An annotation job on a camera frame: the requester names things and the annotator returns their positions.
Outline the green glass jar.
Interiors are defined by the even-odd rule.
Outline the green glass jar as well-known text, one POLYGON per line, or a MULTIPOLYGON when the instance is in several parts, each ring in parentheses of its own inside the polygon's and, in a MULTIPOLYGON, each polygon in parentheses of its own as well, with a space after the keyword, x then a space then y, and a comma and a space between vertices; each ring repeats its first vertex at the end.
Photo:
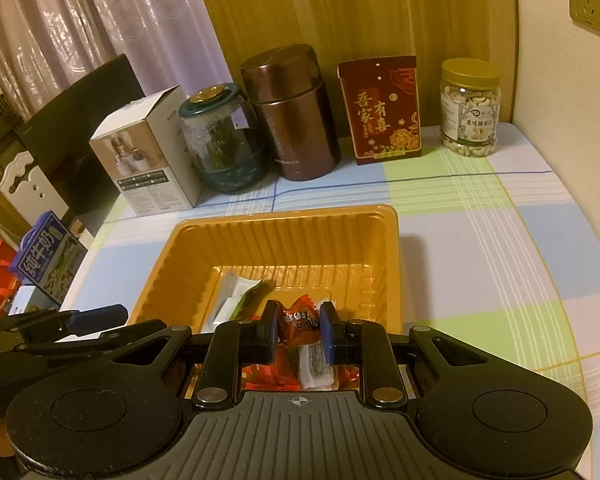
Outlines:
POLYGON ((178 109, 193 165, 212 188, 238 193, 268 172, 268 149, 256 115, 234 82, 214 84, 178 109))

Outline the large red snack packet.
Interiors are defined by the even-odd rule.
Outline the large red snack packet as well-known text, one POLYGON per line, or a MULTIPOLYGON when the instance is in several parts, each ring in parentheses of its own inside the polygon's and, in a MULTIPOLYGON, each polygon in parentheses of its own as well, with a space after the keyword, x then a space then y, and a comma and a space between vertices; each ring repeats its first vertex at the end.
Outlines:
POLYGON ((286 350, 277 348, 271 364, 250 364, 242 369, 245 390, 300 391, 301 384, 287 359, 286 350))

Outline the orange plastic tray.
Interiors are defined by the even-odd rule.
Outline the orange plastic tray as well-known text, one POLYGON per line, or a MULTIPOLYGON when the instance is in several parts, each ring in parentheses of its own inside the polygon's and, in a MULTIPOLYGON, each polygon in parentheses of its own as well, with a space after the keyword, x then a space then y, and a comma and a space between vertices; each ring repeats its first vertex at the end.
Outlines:
POLYGON ((330 301, 343 321, 402 325, 398 216, 386 205, 250 214, 179 224, 152 270, 132 318, 166 323, 158 375, 190 400, 201 365, 190 337, 203 333, 222 278, 234 271, 273 280, 257 321, 273 300, 290 307, 309 295, 320 310, 330 301))

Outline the green candy wrapper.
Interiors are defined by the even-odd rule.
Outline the green candy wrapper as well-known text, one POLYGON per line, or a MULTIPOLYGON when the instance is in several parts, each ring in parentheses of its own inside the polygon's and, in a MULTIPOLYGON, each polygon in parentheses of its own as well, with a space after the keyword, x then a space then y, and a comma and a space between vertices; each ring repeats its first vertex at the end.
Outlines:
POLYGON ((273 280, 261 280, 257 284, 246 290, 242 296, 239 297, 238 303, 232 314, 230 315, 231 321, 237 320, 250 320, 253 315, 258 313, 260 303, 267 294, 275 289, 275 282, 273 280))

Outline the brown metal canister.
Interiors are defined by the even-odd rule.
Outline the brown metal canister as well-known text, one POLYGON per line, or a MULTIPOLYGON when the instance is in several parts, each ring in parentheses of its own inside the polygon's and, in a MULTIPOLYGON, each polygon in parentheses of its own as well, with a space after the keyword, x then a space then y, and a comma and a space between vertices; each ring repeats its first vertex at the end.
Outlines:
POLYGON ((306 181, 329 174, 340 151, 314 49, 292 44, 267 50, 243 62, 240 76, 280 175, 306 181))

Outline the small red candy packet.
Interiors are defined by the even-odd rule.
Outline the small red candy packet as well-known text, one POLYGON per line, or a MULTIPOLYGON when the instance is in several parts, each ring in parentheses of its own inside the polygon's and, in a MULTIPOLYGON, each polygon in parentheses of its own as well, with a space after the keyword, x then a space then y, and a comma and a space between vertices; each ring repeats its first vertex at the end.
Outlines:
POLYGON ((278 336, 285 347, 314 344, 321 339, 320 310, 309 295, 302 295, 290 307, 277 303, 278 336))

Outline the white blue box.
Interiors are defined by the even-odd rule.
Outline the white blue box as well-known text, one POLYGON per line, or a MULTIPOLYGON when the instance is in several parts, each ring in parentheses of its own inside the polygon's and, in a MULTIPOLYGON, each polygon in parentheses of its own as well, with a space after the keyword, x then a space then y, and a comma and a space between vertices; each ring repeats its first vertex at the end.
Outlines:
POLYGON ((35 285, 21 285, 8 311, 9 315, 17 315, 39 310, 58 310, 59 306, 35 285))

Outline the seaweed snack clear packet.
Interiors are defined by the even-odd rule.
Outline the seaweed snack clear packet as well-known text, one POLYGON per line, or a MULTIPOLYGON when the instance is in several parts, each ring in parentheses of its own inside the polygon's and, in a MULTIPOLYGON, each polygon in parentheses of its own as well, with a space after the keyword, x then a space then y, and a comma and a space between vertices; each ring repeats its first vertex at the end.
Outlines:
POLYGON ((339 388, 338 370, 327 363, 321 341, 302 344, 298 356, 298 378, 303 390, 335 391, 339 388))

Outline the red greeting box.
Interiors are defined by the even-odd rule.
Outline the red greeting box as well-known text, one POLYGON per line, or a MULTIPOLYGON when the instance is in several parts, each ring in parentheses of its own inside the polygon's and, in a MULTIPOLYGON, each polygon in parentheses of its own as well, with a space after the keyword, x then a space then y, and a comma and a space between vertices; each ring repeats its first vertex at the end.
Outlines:
POLYGON ((342 62, 337 75, 359 165, 422 154, 413 55, 342 62))

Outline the white wooden rack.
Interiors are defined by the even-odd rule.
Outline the white wooden rack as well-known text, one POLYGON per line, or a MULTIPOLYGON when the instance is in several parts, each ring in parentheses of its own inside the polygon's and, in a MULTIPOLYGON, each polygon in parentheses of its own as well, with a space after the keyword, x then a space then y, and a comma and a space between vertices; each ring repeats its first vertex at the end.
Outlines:
POLYGON ((69 210, 28 151, 18 153, 6 166, 0 191, 30 226, 47 211, 61 219, 69 210))

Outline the white product box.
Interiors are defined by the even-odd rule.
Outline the white product box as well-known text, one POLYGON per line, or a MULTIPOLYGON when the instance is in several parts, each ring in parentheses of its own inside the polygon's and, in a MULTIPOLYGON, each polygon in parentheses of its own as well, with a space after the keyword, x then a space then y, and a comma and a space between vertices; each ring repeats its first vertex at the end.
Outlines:
POLYGON ((188 154, 178 109, 181 87, 145 96, 109 114, 90 145, 134 214, 195 207, 202 182, 188 154))

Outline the plaid tablecloth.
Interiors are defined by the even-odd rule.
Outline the plaid tablecloth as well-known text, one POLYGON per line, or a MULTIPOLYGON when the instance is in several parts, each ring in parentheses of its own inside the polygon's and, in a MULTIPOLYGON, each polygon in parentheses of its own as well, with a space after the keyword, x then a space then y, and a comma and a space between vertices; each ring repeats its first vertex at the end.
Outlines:
POLYGON ((422 133, 416 158, 325 177, 269 174, 246 192, 201 194, 195 218, 388 204, 399 216, 403 321, 437 327, 562 382, 588 402, 580 474, 600 479, 600 241, 548 163, 513 125, 468 158, 422 133))

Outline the silver foil packet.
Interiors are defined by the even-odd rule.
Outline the silver foil packet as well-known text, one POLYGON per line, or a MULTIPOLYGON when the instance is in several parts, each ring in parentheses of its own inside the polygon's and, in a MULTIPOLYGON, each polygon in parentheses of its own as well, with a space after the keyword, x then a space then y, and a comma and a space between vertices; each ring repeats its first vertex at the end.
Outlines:
POLYGON ((228 271, 222 278, 218 298, 201 331, 213 333, 219 325, 239 318, 250 297, 262 285, 263 280, 250 280, 228 271))

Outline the cashew nut plastic jar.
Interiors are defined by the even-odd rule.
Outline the cashew nut plastic jar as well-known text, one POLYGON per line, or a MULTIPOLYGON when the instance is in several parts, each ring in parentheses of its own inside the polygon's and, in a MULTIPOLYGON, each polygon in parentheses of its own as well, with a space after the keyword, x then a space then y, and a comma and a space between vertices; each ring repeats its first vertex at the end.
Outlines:
POLYGON ((441 65, 441 139, 466 157, 494 152, 502 92, 498 68, 478 58, 448 58, 441 65))

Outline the dark red snack packet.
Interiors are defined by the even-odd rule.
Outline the dark red snack packet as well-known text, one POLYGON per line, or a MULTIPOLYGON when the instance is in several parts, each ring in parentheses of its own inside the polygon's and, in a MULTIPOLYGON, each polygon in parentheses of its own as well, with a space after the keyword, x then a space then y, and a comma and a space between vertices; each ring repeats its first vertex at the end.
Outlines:
POLYGON ((355 365, 337 365, 334 367, 335 390, 358 390, 360 388, 360 369, 355 365))

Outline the blue milk carton box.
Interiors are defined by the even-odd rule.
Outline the blue milk carton box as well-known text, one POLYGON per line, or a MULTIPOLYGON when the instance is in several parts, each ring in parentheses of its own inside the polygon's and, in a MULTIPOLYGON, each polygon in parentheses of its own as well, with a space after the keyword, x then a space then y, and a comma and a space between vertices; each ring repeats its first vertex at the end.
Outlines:
POLYGON ((49 210, 23 237, 9 272, 61 306, 86 253, 79 239, 49 210))

